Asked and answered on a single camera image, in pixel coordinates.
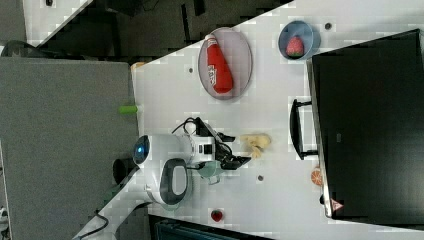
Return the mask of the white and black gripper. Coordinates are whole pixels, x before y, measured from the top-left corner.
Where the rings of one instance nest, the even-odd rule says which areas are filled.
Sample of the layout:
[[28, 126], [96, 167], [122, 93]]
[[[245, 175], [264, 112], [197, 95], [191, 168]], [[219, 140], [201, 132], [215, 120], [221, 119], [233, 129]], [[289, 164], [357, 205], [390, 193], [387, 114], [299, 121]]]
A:
[[200, 118], [189, 117], [181, 128], [192, 143], [188, 168], [195, 170], [209, 185], [218, 184], [225, 170], [237, 170], [251, 160], [250, 157], [233, 156], [224, 142], [234, 142], [236, 137], [216, 132]]

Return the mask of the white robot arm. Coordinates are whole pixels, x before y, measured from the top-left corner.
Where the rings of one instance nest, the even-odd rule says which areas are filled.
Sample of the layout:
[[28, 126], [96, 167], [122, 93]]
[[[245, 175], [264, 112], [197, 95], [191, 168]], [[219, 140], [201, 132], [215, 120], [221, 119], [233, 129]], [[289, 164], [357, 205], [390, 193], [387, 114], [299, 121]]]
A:
[[[190, 133], [185, 123], [195, 125]], [[133, 148], [135, 169], [120, 190], [95, 212], [72, 240], [117, 240], [116, 232], [140, 205], [157, 203], [175, 206], [184, 200], [190, 169], [200, 170], [216, 163], [222, 170], [236, 170], [250, 161], [236, 156], [229, 144], [234, 138], [215, 131], [201, 118], [188, 118], [178, 135], [141, 136]]]

